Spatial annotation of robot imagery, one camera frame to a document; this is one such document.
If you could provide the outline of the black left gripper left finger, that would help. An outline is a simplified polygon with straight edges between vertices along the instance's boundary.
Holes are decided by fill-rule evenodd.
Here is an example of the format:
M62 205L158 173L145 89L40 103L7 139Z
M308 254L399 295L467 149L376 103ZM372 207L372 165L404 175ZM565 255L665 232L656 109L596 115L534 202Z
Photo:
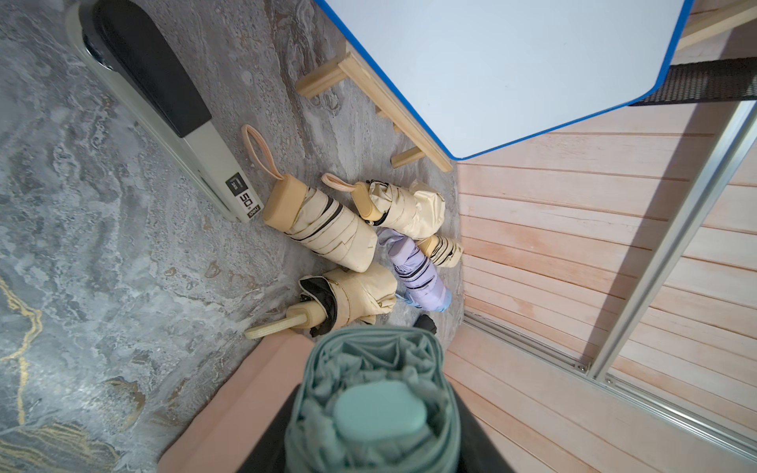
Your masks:
M291 391L268 428L237 470L238 473L284 473L288 471L285 435L300 387L297 384Z

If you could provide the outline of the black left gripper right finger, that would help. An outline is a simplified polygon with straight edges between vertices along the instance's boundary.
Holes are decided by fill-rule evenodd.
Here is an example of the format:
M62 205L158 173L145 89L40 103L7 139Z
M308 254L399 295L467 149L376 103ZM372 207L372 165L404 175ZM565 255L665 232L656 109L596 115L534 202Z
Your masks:
M457 473L514 473L457 392L455 401L461 419Z

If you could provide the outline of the pink plastic storage box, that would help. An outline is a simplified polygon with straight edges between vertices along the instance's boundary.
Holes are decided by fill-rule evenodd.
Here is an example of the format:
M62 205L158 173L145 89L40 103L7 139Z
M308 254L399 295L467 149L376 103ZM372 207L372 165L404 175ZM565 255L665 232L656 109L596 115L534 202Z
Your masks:
M304 376L315 343L291 330L268 337L163 454L160 472L236 472Z

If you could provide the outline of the mint green umbrella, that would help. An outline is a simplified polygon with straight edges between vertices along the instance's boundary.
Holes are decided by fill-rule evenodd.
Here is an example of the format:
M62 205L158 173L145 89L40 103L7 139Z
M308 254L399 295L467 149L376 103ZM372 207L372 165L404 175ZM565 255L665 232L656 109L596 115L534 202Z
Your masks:
M435 334L354 326L319 339L285 434L288 472L453 472L461 418Z

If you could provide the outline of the beige umbrella with wooden handle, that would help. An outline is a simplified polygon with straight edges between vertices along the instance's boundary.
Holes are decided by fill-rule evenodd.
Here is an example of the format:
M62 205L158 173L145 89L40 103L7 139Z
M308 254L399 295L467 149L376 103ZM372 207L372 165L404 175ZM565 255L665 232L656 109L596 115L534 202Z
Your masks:
M349 193L360 217L373 227L425 240L445 222L445 198L421 181L413 181L410 187L374 179L348 183L333 173L325 173L321 181L332 189Z

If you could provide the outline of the black folded umbrella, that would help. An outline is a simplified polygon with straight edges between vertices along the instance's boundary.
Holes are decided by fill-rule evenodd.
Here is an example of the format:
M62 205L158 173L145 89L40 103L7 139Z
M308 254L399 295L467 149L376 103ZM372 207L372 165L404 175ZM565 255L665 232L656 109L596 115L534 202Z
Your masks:
M422 313L421 315L419 315L419 317L417 317L416 321L413 323L413 326L415 328L429 331L432 334L437 334L438 332L438 327L434 319L432 319L430 315L426 315L426 313Z

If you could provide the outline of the purple folded umbrella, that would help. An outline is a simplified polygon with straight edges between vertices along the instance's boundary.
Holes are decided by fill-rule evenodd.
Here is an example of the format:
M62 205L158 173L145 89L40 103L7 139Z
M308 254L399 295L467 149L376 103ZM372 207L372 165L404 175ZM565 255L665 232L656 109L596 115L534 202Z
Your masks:
M418 248L416 242L392 229L377 232L378 243L388 251L388 259L405 288L400 297L424 311L443 313L451 305L453 294L442 281L436 266Z

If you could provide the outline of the beige umbrella black lining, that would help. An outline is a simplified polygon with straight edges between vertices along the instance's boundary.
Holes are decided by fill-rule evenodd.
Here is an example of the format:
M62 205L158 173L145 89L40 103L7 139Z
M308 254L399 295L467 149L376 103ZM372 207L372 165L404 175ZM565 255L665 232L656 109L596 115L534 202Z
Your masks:
M391 313L397 302L396 277L375 261L364 272L337 268L305 276L299 287L300 300L287 307L284 318L250 327L244 336L255 340L295 329L318 337L357 321L373 325L379 315Z

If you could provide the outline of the small beige striped umbrella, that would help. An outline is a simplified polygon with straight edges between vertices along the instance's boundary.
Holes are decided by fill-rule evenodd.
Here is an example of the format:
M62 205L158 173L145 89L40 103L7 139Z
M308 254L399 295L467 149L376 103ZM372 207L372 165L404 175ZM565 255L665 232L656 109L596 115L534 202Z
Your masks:
M445 236L429 236L417 244L419 250L439 268L453 268L461 261L463 247Z

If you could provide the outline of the beige black-striped umbrella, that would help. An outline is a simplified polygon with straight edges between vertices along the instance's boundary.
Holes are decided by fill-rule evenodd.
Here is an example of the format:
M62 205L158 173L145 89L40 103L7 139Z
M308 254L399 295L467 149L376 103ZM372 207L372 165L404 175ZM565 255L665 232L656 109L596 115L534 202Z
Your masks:
M272 152L254 127L242 127L248 155L275 179L263 222L293 242L349 270L364 273L374 262L378 238L338 200L277 169Z

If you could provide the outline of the beige black stapler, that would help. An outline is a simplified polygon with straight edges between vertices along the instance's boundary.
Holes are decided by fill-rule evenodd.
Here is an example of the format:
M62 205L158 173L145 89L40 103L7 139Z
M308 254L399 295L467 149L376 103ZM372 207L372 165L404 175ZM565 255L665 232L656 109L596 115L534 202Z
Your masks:
M263 203L152 18L132 1L81 1L66 13L80 59L231 222Z

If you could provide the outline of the black mesh basket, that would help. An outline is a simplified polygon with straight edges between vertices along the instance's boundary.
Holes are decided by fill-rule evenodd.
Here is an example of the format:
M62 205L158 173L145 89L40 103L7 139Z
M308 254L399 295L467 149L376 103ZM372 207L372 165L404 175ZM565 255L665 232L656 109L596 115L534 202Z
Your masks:
M756 100L756 58L672 65L664 84L632 106L673 106Z

